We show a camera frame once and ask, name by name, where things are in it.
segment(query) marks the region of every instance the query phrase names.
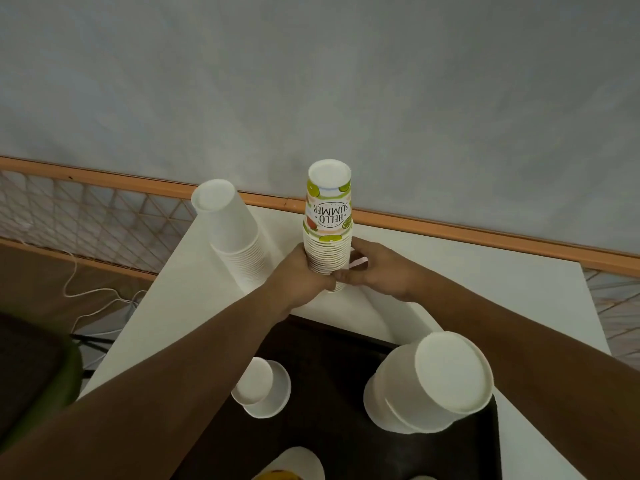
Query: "hand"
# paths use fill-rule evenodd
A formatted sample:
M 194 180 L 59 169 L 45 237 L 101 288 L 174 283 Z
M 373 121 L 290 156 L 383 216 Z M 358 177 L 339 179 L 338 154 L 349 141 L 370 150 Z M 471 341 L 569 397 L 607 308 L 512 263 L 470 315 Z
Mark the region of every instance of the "hand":
M 352 237 L 351 247 L 355 249 L 351 261 L 366 256 L 368 262 L 353 269 L 334 271 L 332 275 L 337 281 L 356 286 L 366 285 L 402 301 L 417 299 L 417 291 L 428 272 L 426 268 L 377 242 Z
M 335 288 L 335 278 L 309 269 L 305 247 L 300 242 L 269 276 L 263 287 L 282 298 L 287 315 L 293 308 L 306 305 L 322 290 Z

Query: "white table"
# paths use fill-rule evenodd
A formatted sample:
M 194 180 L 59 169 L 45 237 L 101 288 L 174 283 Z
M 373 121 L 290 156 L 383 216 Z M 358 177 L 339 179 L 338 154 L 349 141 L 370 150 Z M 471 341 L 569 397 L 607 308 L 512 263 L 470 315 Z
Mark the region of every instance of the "white table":
M 300 242 L 301 215 L 250 209 L 276 261 Z M 242 296 L 209 247 L 202 224 L 196 218 L 84 394 L 180 339 Z M 368 226 L 355 225 L 354 234 L 381 242 L 514 312 L 609 353 L 577 263 Z M 441 330 L 416 304 L 352 287 L 322 293 L 294 314 L 395 343 Z M 505 480 L 583 478 L 500 391 L 496 400 Z

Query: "black tray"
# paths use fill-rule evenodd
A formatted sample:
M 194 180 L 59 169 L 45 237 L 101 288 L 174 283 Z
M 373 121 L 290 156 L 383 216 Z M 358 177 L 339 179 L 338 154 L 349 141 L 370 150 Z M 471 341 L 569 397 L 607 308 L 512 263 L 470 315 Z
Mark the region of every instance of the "black tray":
M 495 399 L 430 435 L 389 433 L 371 422 L 364 386 L 395 347 L 290 316 L 257 354 L 288 371 L 289 403 L 273 418 L 254 419 L 229 396 L 173 478 L 249 480 L 287 448 L 303 446 L 327 480 L 501 479 Z

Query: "green object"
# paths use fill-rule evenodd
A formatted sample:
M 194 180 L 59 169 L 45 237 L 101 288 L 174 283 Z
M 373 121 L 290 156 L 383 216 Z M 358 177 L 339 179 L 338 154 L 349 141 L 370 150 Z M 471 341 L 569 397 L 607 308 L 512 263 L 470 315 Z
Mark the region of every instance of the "green object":
M 73 340 L 68 337 L 62 337 L 62 339 L 65 357 L 60 370 L 11 430 L 4 435 L 0 443 L 0 453 L 7 450 L 30 430 L 73 403 L 80 395 L 83 374 L 82 355 Z

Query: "wooden trim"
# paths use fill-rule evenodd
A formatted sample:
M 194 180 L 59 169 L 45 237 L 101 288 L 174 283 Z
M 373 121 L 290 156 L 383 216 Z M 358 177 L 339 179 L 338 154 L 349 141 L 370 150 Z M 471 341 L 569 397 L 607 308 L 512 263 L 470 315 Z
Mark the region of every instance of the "wooden trim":
M 146 281 L 154 281 L 157 276 L 156 274 L 145 273 L 144 271 L 138 271 L 137 269 L 129 269 L 123 266 L 118 266 L 117 264 L 109 264 L 102 261 L 94 261 L 92 259 L 81 258 L 78 256 L 73 257 L 69 254 L 62 253 L 60 251 L 37 248 L 36 246 L 27 246 L 21 242 L 11 241 L 3 237 L 0 237 L 0 245 L 8 246 L 10 248 L 20 249 L 23 251 L 30 251 L 32 253 L 41 254 L 43 256 L 49 256 L 52 258 L 63 259 L 65 261 L 71 261 L 71 262 L 76 261 L 78 265 L 92 266 L 98 269 L 103 269 L 105 271 L 124 274 L 126 276 L 132 276 L 133 278 L 139 278 L 141 280 L 146 280 Z
M 74 168 L 9 157 L 0 157 L 0 169 L 183 199 L 189 199 L 196 187 L 196 185 L 192 184 L 181 184 L 146 177 L 133 177 L 132 175 Z M 305 211 L 305 201 L 302 199 L 245 192 L 240 192 L 240 195 L 247 205 L 286 210 L 299 214 L 303 214 Z M 468 242 L 469 244 L 478 244 L 480 246 L 489 246 L 550 258 L 577 261 L 584 267 L 590 269 L 640 278 L 640 256 L 634 254 L 466 226 L 444 224 L 423 219 L 414 219 L 412 217 L 395 216 L 368 210 L 354 209 L 353 220 L 358 224 L 368 226 L 428 235 L 441 239 L 449 239 L 451 241 Z

